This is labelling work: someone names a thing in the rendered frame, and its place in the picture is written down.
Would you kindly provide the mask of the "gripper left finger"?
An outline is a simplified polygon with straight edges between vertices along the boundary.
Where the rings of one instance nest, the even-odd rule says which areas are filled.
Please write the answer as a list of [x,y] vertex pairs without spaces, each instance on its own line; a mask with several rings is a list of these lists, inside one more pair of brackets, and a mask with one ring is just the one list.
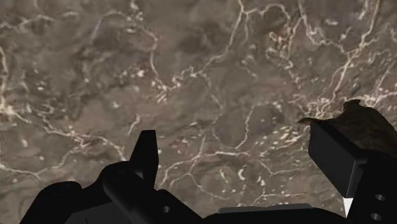
[[155,189],[158,163],[156,132],[144,130],[128,161],[105,166],[85,188],[75,181],[48,185],[19,224],[202,224],[171,193]]

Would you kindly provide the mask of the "dark brown irregular object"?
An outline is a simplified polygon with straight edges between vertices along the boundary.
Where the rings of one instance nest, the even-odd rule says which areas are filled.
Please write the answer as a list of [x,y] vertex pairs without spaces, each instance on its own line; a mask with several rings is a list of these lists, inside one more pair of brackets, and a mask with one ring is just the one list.
[[381,151],[397,158],[397,130],[380,112],[360,102],[359,99],[344,102],[341,114],[323,121],[358,148]]

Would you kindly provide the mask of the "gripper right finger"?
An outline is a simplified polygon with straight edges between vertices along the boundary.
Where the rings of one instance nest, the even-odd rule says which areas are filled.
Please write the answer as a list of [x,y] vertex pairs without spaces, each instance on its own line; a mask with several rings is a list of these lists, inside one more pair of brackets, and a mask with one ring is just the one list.
[[397,224],[397,159],[363,150],[326,122],[312,122],[308,153],[347,199],[348,224]]

